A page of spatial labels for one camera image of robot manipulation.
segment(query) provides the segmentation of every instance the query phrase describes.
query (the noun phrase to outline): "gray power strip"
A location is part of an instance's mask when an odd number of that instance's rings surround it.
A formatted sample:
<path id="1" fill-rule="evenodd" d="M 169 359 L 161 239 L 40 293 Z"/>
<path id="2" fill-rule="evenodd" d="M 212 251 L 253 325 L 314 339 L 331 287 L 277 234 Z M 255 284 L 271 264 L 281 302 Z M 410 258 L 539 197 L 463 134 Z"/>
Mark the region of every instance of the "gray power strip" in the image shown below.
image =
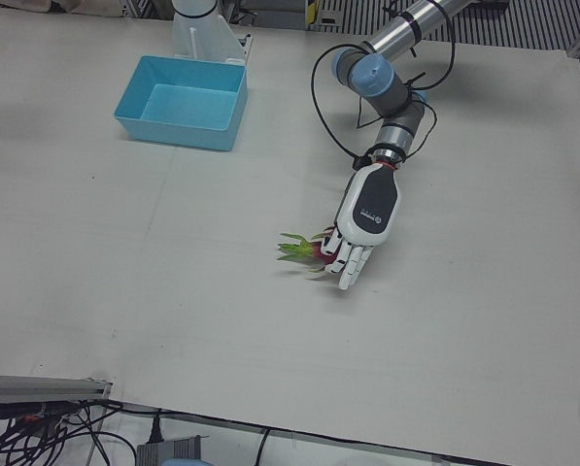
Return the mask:
<path id="1" fill-rule="evenodd" d="M 170 458 L 201 459 L 201 437 L 144 444 L 136 448 L 136 466 L 161 466 Z"/>

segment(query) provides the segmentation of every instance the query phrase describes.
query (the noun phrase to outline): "blue joint cap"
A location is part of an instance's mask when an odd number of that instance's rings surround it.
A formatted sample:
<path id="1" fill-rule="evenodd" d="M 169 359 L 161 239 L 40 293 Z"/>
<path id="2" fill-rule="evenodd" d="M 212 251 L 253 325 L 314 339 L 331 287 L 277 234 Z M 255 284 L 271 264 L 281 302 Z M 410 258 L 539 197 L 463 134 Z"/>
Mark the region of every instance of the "blue joint cap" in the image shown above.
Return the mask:
<path id="1" fill-rule="evenodd" d="M 339 79 L 339 75 L 337 74 L 337 72 L 338 72 L 337 66 L 339 65 L 339 60 L 341 59 L 341 55 L 343 55 L 349 49 L 350 49 L 349 47 L 345 47 L 343 49 L 340 49 L 333 57 L 332 63 L 330 63 L 330 71 L 332 72 L 332 76 L 337 78 L 337 81 L 339 81 L 339 82 L 341 82 L 341 80 Z"/>
<path id="2" fill-rule="evenodd" d="M 420 99 L 422 99 L 424 101 L 424 103 L 427 103 L 427 95 L 426 92 L 423 90 L 413 90 L 413 94 L 415 94 L 417 97 L 419 97 Z"/>
<path id="3" fill-rule="evenodd" d="M 352 89 L 362 97 L 376 97 L 387 92 L 394 79 L 393 65 L 380 53 L 366 55 L 350 73 Z"/>

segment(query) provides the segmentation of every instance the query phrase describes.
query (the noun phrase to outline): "gray metal cylinder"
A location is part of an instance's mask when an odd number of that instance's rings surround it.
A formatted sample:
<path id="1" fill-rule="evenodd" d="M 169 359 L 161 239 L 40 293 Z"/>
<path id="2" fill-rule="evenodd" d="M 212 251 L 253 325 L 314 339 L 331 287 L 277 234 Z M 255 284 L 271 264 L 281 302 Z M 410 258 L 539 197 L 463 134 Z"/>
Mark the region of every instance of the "gray metal cylinder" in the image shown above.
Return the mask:
<path id="1" fill-rule="evenodd" d="M 472 0 L 435 0 L 452 17 Z M 415 46 L 422 38 L 445 22 L 445 17 L 431 3 L 421 0 L 395 17 L 367 44 L 388 60 L 393 60 Z"/>

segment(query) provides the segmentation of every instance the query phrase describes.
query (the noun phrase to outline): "blue plastic bin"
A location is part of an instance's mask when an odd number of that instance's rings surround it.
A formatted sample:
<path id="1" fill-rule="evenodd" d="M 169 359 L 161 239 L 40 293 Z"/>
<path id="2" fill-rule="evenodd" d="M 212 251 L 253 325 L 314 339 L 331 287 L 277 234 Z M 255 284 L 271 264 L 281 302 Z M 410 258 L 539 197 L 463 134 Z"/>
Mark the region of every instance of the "blue plastic bin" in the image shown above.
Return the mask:
<path id="1" fill-rule="evenodd" d="M 244 66 L 142 56 L 115 118 L 135 139 L 231 150 L 246 102 Z"/>

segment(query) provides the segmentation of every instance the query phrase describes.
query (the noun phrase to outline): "black cord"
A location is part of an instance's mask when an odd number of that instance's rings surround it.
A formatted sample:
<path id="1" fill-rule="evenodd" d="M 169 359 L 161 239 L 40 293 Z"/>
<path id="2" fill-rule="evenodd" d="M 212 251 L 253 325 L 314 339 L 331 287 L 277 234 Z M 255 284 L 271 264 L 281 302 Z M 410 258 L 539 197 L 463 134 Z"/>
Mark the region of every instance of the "black cord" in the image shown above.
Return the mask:
<path id="1" fill-rule="evenodd" d="M 316 60 L 316 63 L 313 65 L 313 70 L 311 72 L 311 98 L 313 99 L 313 105 L 316 108 L 316 113 L 318 114 L 318 117 L 320 118 L 320 121 L 322 122 L 322 125 L 323 125 L 324 129 L 326 130 L 326 133 L 328 133 L 328 136 L 330 136 L 330 139 L 333 140 L 333 142 L 337 145 L 337 147 L 339 149 L 341 149 L 342 151 L 347 153 L 349 156 L 351 156 L 354 160 L 356 160 L 359 158 L 359 156 L 357 154 L 355 154 L 354 152 L 352 152 L 351 150 L 349 150 L 348 148 L 346 148 L 343 144 L 341 144 L 341 142 L 335 137 L 335 135 L 332 133 L 332 131 L 328 127 L 328 124 L 326 123 L 326 121 L 324 120 L 324 116 L 322 115 L 322 111 L 320 110 L 320 105 L 318 105 L 318 98 L 316 97 L 316 72 L 318 71 L 318 66 L 320 65 L 322 60 L 324 60 L 324 58 L 329 53 L 331 53 L 332 51 L 335 51 L 335 50 L 339 50 L 339 49 L 356 49 L 356 50 L 362 51 L 365 54 L 368 54 L 367 50 L 365 50 L 363 47 L 358 46 L 356 44 L 339 44 L 337 46 L 331 47 L 328 50 L 325 50 L 324 53 L 322 53 L 318 57 L 318 59 Z"/>
<path id="2" fill-rule="evenodd" d="M 110 411 L 103 416 L 92 419 L 90 407 L 93 406 L 102 406 Z M 55 432 L 50 434 L 49 429 L 51 425 L 55 422 L 64 421 L 64 416 L 73 414 L 76 411 L 84 413 L 86 416 L 86 418 L 83 418 L 78 415 L 80 423 L 69 421 L 72 425 L 78 426 L 76 429 L 68 432 L 67 428 L 61 427 L 57 424 Z M 61 455 L 65 442 L 75 437 L 90 436 L 93 443 L 100 451 L 100 454 L 102 454 L 106 464 L 110 465 L 110 459 L 108 458 L 99 436 L 109 436 L 121 440 L 129 446 L 134 455 L 136 455 L 136 449 L 132 444 L 118 434 L 105 431 L 94 431 L 93 425 L 106 417 L 112 416 L 121 411 L 133 410 L 125 410 L 122 403 L 119 402 L 92 401 L 81 402 L 61 413 L 44 416 L 31 422 L 19 422 L 12 425 L 10 421 L 5 432 L 0 435 L 0 455 L 6 455 L 5 464 L 7 466 L 17 466 L 22 463 L 27 466 L 32 466 L 44 456 L 47 456 L 44 460 L 44 466 L 52 466 Z M 39 440 L 35 445 L 31 445 L 31 435 L 40 431 L 42 432 L 42 435 Z M 23 446 L 18 447 L 17 445 L 22 441 Z"/>
<path id="3" fill-rule="evenodd" d="M 363 98 L 361 96 L 359 96 L 358 97 L 357 129 L 362 129 L 366 126 L 369 126 L 370 124 L 374 124 L 376 121 L 380 121 L 381 119 L 383 119 L 381 116 L 378 116 L 377 118 L 372 119 L 371 121 L 369 121 L 367 123 L 361 123 L 360 116 L 361 116 L 362 111 L 363 111 L 362 100 L 363 100 Z"/>
<path id="4" fill-rule="evenodd" d="M 408 155 L 406 155 L 406 160 L 408 160 L 410 157 L 412 157 L 413 155 L 415 155 L 417 152 L 419 152 L 422 147 L 424 146 L 424 144 L 427 141 L 427 137 L 429 136 L 429 133 L 432 132 L 432 130 L 434 129 L 434 127 L 436 126 L 436 122 L 438 121 L 438 117 L 436 116 L 436 111 L 434 110 L 434 108 L 428 104 L 427 102 L 424 102 L 422 99 L 420 100 L 413 100 L 413 102 L 417 102 L 422 104 L 424 107 L 427 107 L 430 109 L 430 111 L 432 112 L 432 116 L 434 117 L 434 120 L 432 121 L 432 126 L 429 128 L 429 130 L 427 131 L 426 135 L 424 136 L 424 139 L 422 140 L 422 142 L 419 144 L 419 147 L 416 148 L 415 150 L 413 150 L 411 153 L 409 153 Z"/>
<path id="5" fill-rule="evenodd" d="M 268 435 L 270 435 L 270 431 L 271 430 L 272 429 L 268 428 L 263 433 L 263 437 L 261 438 L 261 443 L 259 444 L 259 451 L 257 452 L 257 458 L 255 460 L 255 465 L 254 466 L 259 466 L 259 463 L 261 461 L 261 454 L 263 453 L 263 446 L 266 444 L 266 439 L 268 438 Z"/>
<path id="6" fill-rule="evenodd" d="M 426 1 L 431 3 L 436 9 L 438 9 L 438 11 L 441 13 L 441 15 L 445 18 L 445 23 L 447 24 L 447 31 L 449 34 L 449 40 L 450 40 L 450 43 L 452 45 L 452 48 L 451 48 L 452 51 L 451 51 L 451 55 L 449 58 L 449 66 L 447 67 L 447 71 L 445 71 L 443 76 L 441 76 L 436 82 L 434 82 L 432 84 L 423 85 L 423 86 L 419 86 L 419 87 L 413 87 L 413 90 L 434 89 L 435 87 L 437 87 L 438 85 L 443 83 L 449 77 L 450 73 L 452 72 L 452 69 L 454 68 L 454 62 L 456 61 L 456 32 L 454 31 L 454 25 L 452 24 L 452 19 L 447 14 L 445 9 L 443 7 L 441 7 L 438 3 L 436 3 L 435 0 L 426 0 Z"/>

